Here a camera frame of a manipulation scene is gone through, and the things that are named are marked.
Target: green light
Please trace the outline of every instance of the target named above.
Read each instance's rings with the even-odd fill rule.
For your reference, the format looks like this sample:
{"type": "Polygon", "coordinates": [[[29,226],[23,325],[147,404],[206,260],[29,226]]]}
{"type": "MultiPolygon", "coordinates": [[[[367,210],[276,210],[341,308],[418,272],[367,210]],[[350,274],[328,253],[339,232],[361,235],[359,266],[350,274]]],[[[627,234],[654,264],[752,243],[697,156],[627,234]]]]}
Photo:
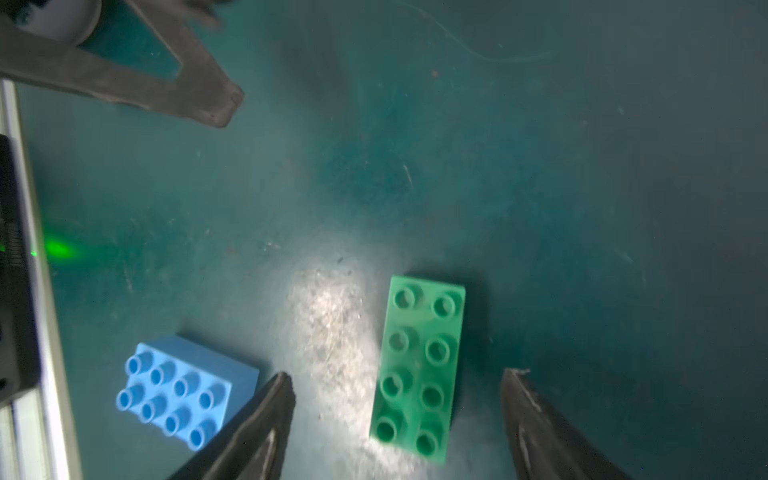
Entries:
{"type": "Polygon", "coordinates": [[[45,252],[49,257],[65,260],[75,256],[74,249],[66,243],[58,240],[48,239],[45,241],[45,252]]]}

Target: black bracket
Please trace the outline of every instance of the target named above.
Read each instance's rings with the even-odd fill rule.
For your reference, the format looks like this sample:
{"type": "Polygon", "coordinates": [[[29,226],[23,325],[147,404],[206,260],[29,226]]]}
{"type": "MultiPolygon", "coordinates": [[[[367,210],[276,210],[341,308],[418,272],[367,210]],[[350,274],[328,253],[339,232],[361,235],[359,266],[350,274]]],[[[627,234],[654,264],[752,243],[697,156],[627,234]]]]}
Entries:
{"type": "Polygon", "coordinates": [[[277,480],[295,406],[290,376],[280,372],[168,480],[277,480]]]}
{"type": "Polygon", "coordinates": [[[225,127],[243,90],[177,16],[148,0],[124,0],[180,63],[164,80],[79,48],[19,30],[0,18],[0,77],[225,127]]]}
{"type": "Polygon", "coordinates": [[[520,480],[631,480],[533,388],[506,369],[502,415],[520,480]]]}

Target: green lego brick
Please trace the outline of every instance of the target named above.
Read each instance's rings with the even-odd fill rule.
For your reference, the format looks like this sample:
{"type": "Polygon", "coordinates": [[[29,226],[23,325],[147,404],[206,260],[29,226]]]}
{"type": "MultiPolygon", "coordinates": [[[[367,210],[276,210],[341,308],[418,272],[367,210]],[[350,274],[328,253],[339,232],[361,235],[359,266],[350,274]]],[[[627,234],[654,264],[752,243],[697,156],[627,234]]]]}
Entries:
{"type": "Polygon", "coordinates": [[[389,284],[370,436],[445,463],[464,322],[463,286],[394,276],[389,284]]]}

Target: scratch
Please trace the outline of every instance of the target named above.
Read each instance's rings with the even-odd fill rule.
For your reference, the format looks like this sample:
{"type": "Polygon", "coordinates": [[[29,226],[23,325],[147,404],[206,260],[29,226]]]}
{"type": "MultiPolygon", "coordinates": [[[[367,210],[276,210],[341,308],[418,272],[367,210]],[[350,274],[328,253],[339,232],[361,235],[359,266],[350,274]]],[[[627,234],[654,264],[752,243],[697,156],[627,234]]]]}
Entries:
{"type": "Polygon", "coordinates": [[[131,294],[134,292],[134,284],[131,283],[131,278],[128,276],[128,265],[123,262],[123,275],[125,275],[125,284],[128,285],[128,291],[131,294]]]}
{"type": "MultiPolygon", "coordinates": [[[[465,44],[459,37],[452,34],[451,31],[449,31],[442,23],[438,22],[434,17],[432,17],[427,11],[420,9],[419,7],[416,7],[414,5],[411,5],[407,2],[404,2],[403,0],[394,0],[395,3],[400,4],[403,7],[410,8],[414,12],[418,12],[421,14],[423,18],[426,18],[433,22],[435,25],[440,27],[441,30],[444,31],[446,38],[450,38],[453,41],[456,42],[456,44],[464,49],[467,53],[470,55],[480,58],[484,61],[490,61],[493,63],[512,63],[512,64],[526,64],[526,63],[534,63],[536,61],[542,61],[547,58],[550,58],[554,55],[554,51],[544,51],[541,53],[537,53],[535,55],[526,55],[526,56],[514,56],[514,57],[507,57],[507,58],[490,58],[486,57],[483,54],[478,53],[477,51],[471,49],[467,44],[465,44]]],[[[427,41],[428,45],[432,45],[432,40],[427,41]]]]}
{"type": "MultiPolygon", "coordinates": [[[[512,369],[515,372],[516,376],[523,376],[530,373],[531,369],[512,369]]],[[[528,397],[528,401],[531,403],[531,406],[539,413],[541,413],[541,407],[536,402],[535,394],[531,393],[525,386],[523,386],[523,393],[526,397],[528,397]]]]}
{"type": "Polygon", "coordinates": [[[411,173],[408,171],[408,167],[406,164],[402,165],[402,169],[406,171],[406,175],[408,176],[408,183],[411,184],[411,188],[413,188],[413,180],[411,179],[411,173]]]}
{"type": "Polygon", "coordinates": [[[522,427],[518,427],[518,442],[520,443],[520,450],[523,452],[525,467],[530,472],[531,471],[531,454],[528,452],[528,444],[525,443],[525,429],[522,427]]]}

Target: toy brick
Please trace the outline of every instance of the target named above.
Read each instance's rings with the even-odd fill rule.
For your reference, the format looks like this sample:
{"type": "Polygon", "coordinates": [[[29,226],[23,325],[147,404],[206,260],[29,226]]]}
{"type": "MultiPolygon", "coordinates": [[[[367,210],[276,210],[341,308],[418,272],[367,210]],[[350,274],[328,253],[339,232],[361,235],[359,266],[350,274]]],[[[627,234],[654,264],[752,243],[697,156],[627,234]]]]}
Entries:
{"type": "Polygon", "coordinates": [[[394,276],[370,436],[445,463],[464,320],[462,286],[394,276]]]}
{"type": "Polygon", "coordinates": [[[139,343],[125,362],[128,381],[115,405],[184,440],[193,451],[253,397],[259,370],[179,336],[139,343]]]}

